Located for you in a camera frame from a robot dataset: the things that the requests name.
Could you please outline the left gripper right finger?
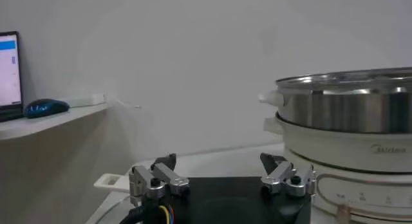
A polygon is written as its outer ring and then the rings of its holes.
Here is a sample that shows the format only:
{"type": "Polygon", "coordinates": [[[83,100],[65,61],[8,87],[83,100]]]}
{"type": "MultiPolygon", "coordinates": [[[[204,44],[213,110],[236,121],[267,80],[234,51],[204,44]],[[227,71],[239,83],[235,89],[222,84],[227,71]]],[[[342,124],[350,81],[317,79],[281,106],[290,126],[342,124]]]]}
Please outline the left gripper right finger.
{"type": "Polygon", "coordinates": [[[261,153],[260,160],[266,171],[261,177],[261,189],[270,196],[285,192],[295,198],[315,194],[317,181],[313,165],[296,168],[283,156],[261,153]]]}

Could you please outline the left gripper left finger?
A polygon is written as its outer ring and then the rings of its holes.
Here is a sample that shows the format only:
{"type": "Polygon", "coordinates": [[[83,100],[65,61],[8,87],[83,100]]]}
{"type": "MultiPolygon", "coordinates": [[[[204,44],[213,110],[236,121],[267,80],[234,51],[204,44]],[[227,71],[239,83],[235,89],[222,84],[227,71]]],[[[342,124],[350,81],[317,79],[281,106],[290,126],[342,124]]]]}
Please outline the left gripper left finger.
{"type": "Polygon", "coordinates": [[[134,165],[129,171],[129,197],[134,206],[138,206],[145,196],[152,200],[160,200],[166,192],[182,198],[190,194],[190,181],[174,172],[176,154],[157,158],[150,168],[134,165]]]}

